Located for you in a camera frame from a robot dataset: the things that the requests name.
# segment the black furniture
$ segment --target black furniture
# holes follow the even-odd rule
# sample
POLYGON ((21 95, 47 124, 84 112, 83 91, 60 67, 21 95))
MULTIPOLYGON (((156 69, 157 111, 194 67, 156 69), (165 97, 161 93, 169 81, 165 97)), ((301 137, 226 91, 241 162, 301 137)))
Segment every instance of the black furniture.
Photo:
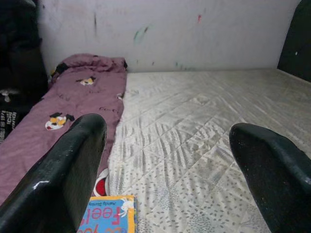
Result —
POLYGON ((1 233, 75 233, 91 196, 106 140, 98 114, 78 118, 0 207, 1 233))
POLYGON ((230 146, 255 202, 273 233, 311 232, 311 160, 289 139, 240 123, 230 146))
POLYGON ((311 82, 310 0, 296 8, 277 68, 311 82))
POLYGON ((0 143, 48 91, 37 9, 37 0, 0 0, 0 143))

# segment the pink blanket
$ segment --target pink blanket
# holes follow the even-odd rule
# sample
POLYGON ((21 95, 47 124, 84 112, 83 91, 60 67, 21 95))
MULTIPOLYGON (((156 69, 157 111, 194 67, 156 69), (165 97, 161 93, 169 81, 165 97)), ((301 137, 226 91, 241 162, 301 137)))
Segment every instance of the pink blanket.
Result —
POLYGON ((105 119, 108 134, 99 173, 108 167, 115 129, 123 112, 125 60, 77 54, 62 64, 63 72, 55 75, 57 81, 43 100, 0 145, 0 204, 81 115, 98 113, 105 119))

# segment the bed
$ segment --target bed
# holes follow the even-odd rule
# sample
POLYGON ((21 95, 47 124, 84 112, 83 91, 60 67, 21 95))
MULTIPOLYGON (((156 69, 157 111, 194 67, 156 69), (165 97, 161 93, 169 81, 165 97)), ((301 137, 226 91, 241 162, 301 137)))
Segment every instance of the bed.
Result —
POLYGON ((52 82, 42 100, 0 145, 0 204, 74 121, 88 113, 101 115, 109 128, 98 172, 107 170, 123 112, 124 58, 76 54, 57 66, 52 82))
POLYGON ((260 125, 311 157, 310 93, 276 69, 129 73, 109 195, 137 197, 141 233, 268 233, 229 131, 260 125))

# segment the white quilted mattress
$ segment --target white quilted mattress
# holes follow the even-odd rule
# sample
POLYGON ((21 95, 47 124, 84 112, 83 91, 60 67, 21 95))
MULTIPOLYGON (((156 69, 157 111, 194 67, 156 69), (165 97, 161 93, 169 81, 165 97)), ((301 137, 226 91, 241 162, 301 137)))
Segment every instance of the white quilted mattress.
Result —
POLYGON ((278 70, 130 73, 109 195, 137 197, 140 233, 268 233, 232 157, 249 122, 311 156, 311 84, 278 70))

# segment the book cover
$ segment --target book cover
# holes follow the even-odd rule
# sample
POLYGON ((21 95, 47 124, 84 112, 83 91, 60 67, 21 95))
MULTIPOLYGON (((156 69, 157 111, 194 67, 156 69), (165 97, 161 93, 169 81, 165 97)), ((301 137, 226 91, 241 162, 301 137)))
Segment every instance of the book cover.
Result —
POLYGON ((91 197, 77 233, 135 233, 135 197, 91 197))

